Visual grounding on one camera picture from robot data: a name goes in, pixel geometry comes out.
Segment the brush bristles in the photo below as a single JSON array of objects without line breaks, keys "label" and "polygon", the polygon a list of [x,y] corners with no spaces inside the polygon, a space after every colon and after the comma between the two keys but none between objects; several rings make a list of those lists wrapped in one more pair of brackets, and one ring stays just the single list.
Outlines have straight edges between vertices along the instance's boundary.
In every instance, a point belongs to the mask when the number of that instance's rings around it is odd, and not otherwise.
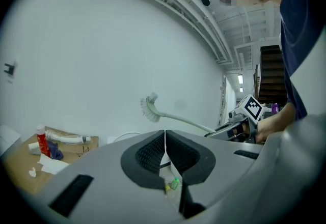
[{"label": "brush bristles", "polygon": [[147,119],[153,123],[157,123],[159,121],[160,116],[154,114],[151,109],[147,105],[146,98],[141,99],[141,107],[143,110],[144,115],[147,117]]}]

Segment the cardboard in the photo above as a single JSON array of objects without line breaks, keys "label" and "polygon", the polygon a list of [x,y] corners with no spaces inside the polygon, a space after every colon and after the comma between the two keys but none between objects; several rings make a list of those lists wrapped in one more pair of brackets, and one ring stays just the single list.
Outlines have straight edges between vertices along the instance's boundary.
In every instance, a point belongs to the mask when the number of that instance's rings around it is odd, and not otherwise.
[{"label": "cardboard", "polygon": [[[46,127],[45,129],[51,129],[62,136],[74,135],[74,133],[68,133],[50,127]],[[54,141],[51,142],[58,143],[58,148],[64,156],[61,161],[73,163],[98,147],[98,137],[92,136],[91,139],[92,141],[89,144],[80,145],[70,145]],[[35,142],[37,142],[36,134],[20,146],[16,147],[16,149],[8,154],[3,161],[7,174],[16,187],[21,188],[30,194],[36,194],[43,185],[54,176],[53,174],[41,171],[42,165],[37,163],[40,160],[40,155],[33,155],[30,153],[28,144]],[[36,177],[32,177],[29,174],[29,171],[32,171],[33,167],[36,170]]]}]

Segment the brush handle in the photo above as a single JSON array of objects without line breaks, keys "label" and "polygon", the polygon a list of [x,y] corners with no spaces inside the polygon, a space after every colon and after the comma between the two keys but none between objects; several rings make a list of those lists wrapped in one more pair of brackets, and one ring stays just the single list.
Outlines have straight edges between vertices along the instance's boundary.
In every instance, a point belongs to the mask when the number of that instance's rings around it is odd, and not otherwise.
[{"label": "brush handle", "polygon": [[196,124],[196,123],[194,123],[194,122],[192,122],[192,121],[189,121],[189,120],[187,120],[187,119],[185,119],[185,118],[182,118],[182,117],[179,117],[179,116],[174,116],[174,115],[171,115],[171,114],[162,114],[161,116],[162,116],[162,117],[171,118],[171,119],[174,119],[174,120],[178,120],[178,121],[181,121],[181,122],[184,122],[184,123],[187,123],[187,124],[191,124],[191,125],[193,125],[193,126],[195,126],[195,127],[198,127],[198,128],[200,128],[200,129],[206,131],[206,132],[209,132],[209,133],[214,133],[214,132],[216,132],[216,131],[213,130],[213,129],[210,129],[210,128],[208,128],[208,127],[206,127],[206,126],[203,126],[203,125],[200,125],[200,124]]}]

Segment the ceiling light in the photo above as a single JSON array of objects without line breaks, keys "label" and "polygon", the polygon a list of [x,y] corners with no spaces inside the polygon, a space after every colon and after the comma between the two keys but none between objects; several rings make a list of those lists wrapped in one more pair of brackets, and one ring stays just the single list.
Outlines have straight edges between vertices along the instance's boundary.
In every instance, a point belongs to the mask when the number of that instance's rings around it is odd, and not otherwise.
[{"label": "ceiling light", "polygon": [[239,83],[243,83],[243,75],[238,75]]}]

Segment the black slot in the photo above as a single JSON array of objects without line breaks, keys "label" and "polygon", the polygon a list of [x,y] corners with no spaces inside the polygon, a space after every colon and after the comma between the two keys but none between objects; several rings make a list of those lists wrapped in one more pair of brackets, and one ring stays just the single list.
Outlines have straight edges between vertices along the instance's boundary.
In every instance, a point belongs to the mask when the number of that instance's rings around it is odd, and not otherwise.
[{"label": "black slot", "polygon": [[50,204],[50,208],[68,217],[92,181],[93,177],[91,176],[78,175],[56,200]]},{"label": "black slot", "polygon": [[259,156],[258,153],[252,153],[252,152],[247,152],[247,151],[243,151],[243,150],[237,150],[234,152],[234,154],[236,155],[240,155],[240,156],[243,156],[243,157],[247,157],[247,158],[250,158],[250,159],[254,159],[256,160]]}]

